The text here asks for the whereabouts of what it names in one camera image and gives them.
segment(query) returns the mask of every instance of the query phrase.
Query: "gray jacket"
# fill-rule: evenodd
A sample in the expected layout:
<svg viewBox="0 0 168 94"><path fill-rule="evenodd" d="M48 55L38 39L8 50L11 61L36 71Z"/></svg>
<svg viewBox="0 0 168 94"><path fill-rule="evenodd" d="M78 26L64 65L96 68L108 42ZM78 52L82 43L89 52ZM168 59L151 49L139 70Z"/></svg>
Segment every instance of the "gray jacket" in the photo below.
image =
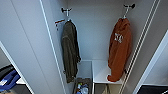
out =
<svg viewBox="0 0 168 94"><path fill-rule="evenodd" d="M67 21L63 28L62 49L66 79L67 83L70 83L76 77L78 72L77 63L81 60L76 27L71 21Z"/></svg>

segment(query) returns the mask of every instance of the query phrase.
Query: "box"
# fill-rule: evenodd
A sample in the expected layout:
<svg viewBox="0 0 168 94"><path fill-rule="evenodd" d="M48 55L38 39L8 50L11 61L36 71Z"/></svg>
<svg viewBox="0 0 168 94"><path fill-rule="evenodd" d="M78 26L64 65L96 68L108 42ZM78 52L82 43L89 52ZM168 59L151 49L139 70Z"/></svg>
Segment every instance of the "box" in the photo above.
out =
<svg viewBox="0 0 168 94"><path fill-rule="evenodd" d="M92 81L90 78L85 78L85 79L77 78L75 80L74 90L73 90L72 94L76 94L78 83L87 84L88 85L88 94L92 94Z"/></svg>

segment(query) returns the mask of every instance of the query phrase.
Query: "coat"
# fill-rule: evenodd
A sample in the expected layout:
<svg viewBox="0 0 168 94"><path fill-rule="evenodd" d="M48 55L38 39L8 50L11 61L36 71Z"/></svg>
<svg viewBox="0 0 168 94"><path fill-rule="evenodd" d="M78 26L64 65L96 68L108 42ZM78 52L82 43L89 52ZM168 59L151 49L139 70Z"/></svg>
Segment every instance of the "coat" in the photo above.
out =
<svg viewBox="0 0 168 94"><path fill-rule="evenodd" d="M111 75L108 75L108 81L120 80L125 63L131 53L131 41L130 23L127 18L120 18L110 38L108 66L111 69Z"/></svg>
<svg viewBox="0 0 168 94"><path fill-rule="evenodd" d="M67 21L63 28L62 50L64 72L66 74L67 83L70 83L74 80L74 77L76 77L78 72L77 63L81 60L76 27L71 21Z"/></svg>

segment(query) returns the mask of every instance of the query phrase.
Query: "hook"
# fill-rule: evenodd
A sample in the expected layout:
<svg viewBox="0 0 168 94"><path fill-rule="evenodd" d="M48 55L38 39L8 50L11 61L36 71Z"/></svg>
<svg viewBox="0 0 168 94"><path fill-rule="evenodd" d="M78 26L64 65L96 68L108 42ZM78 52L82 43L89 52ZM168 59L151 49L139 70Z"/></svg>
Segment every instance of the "hook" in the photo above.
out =
<svg viewBox="0 0 168 94"><path fill-rule="evenodd" d="M127 10L126 10L126 12L125 12L125 14L124 14L124 19L126 18L126 14L128 13L128 10L129 10L129 6L127 7Z"/></svg>
<svg viewBox="0 0 168 94"><path fill-rule="evenodd" d="M72 8L71 9L63 9L63 8L61 8L61 11L62 11L62 13L64 12L64 11L71 11L72 10Z"/></svg>
<svg viewBox="0 0 168 94"><path fill-rule="evenodd" d="M131 7L132 9L135 7L135 4L133 4L132 6L129 6L129 5L124 5L124 7Z"/></svg>

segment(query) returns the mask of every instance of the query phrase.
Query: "orange hoodie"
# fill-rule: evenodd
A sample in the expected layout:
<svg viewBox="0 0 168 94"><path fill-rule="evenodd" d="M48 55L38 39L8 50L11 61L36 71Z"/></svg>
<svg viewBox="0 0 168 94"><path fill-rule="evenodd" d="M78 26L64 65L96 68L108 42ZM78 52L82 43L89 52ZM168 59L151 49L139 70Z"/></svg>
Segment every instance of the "orange hoodie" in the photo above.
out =
<svg viewBox="0 0 168 94"><path fill-rule="evenodd" d="M125 63L131 53L131 37L128 19L120 18L110 38L108 66L111 69L111 75L108 75L108 81L120 80Z"/></svg>

